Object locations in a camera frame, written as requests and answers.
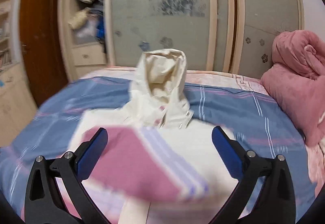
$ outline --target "frosted glass door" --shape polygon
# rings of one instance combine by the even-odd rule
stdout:
[[[185,52],[188,69],[205,70],[210,0],[112,0],[116,65],[136,66],[142,51]]]

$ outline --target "wooden door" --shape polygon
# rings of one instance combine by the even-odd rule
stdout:
[[[68,83],[57,31],[57,0],[21,0],[19,26],[30,91],[40,106]]]

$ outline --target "blue gripper pad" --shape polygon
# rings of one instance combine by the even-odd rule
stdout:
[[[80,181],[88,179],[108,142],[108,134],[104,129],[99,131],[98,135],[94,137],[95,139],[90,140],[92,143],[77,163],[76,172],[77,178]]]
[[[228,142],[230,139],[227,140],[225,138],[227,136],[224,136],[222,132],[215,127],[212,131],[212,142],[231,177],[240,180],[243,177],[243,162]]]

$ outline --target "metal screw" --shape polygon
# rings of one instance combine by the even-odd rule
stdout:
[[[64,158],[70,159],[73,156],[73,153],[68,151],[67,153],[64,154]]]
[[[36,162],[41,162],[43,160],[43,156],[39,155],[36,157]]]
[[[255,153],[254,151],[252,151],[252,150],[249,150],[249,151],[247,152],[247,155],[248,155],[248,157],[253,158],[253,157],[256,156],[256,153]]]
[[[285,157],[282,155],[282,154],[279,154],[277,156],[277,158],[280,160],[280,161],[284,161],[285,160]]]

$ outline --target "drawer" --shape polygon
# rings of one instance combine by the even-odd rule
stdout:
[[[84,75],[105,68],[106,65],[91,65],[91,66],[76,66],[76,72],[78,78],[82,78]]]
[[[100,44],[72,48],[74,65],[106,64],[106,55]]]
[[[14,83],[23,78],[23,72],[20,64],[9,66],[4,72],[0,73],[0,95],[10,89]]]

